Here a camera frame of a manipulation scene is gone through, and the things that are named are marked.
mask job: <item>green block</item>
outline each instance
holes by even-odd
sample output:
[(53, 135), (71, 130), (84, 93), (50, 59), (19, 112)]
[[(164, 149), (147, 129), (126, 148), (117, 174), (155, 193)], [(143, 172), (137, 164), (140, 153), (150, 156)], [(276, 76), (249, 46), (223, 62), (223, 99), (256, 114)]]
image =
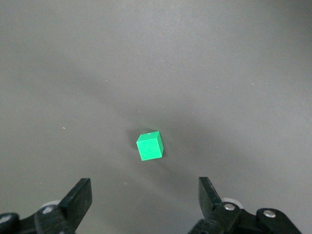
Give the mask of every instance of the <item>green block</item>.
[(162, 157), (164, 147), (159, 131), (140, 135), (136, 141), (136, 145), (142, 161)]

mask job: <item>gray table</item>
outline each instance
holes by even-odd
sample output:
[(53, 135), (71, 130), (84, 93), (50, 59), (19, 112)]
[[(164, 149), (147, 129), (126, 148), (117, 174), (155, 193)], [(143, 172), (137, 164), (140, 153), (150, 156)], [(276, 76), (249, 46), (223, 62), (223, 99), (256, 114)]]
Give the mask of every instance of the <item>gray table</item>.
[(310, 1), (1, 1), (0, 55), (1, 212), (90, 177), (78, 233), (187, 233), (209, 176), (311, 231)]

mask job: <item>cube front face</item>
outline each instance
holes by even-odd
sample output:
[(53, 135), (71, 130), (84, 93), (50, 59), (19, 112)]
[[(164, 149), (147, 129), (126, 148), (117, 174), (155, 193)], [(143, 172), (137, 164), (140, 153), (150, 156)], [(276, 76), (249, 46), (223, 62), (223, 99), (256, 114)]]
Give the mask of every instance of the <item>cube front face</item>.
[(142, 134), (136, 144), (142, 161), (162, 157), (164, 147), (159, 132)]

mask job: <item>black mechanical part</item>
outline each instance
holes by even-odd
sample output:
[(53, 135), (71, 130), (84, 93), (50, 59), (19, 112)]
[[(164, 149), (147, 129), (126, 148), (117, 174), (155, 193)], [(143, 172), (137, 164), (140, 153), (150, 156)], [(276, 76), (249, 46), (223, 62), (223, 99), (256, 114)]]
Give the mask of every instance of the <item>black mechanical part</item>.
[(199, 204), (205, 219), (189, 234), (301, 234), (281, 211), (263, 208), (255, 216), (233, 203), (222, 203), (207, 177), (199, 178)]
[(45, 206), (22, 220), (15, 213), (1, 214), (0, 234), (74, 234), (91, 203), (91, 181), (83, 178), (59, 205)]

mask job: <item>silver bolt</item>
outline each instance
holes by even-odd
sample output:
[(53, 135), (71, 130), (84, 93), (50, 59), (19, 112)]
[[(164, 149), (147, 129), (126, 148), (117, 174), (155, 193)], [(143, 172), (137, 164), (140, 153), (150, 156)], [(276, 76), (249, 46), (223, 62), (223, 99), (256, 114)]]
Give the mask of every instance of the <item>silver bolt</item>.
[(11, 215), (10, 215), (10, 214), (9, 214), (8, 216), (4, 216), (4, 217), (0, 218), (0, 224), (9, 221), (10, 218), (11, 218)]
[(226, 203), (226, 204), (224, 205), (224, 208), (225, 208), (227, 211), (233, 211), (233, 210), (235, 210), (235, 206), (232, 205), (232, 204), (230, 204), (230, 203)]
[(45, 215), (45, 214), (47, 214), (47, 213), (50, 213), (52, 210), (53, 210), (53, 207), (47, 206), (47, 207), (42, 211), (42, 213)]
[(265, 210), (263, 212), (263, 214), (268, 217), (268, 218), (275, 218), (276, 217), (276, 214), (273, 212), (273, 211), (270, 211), (270, 210)]

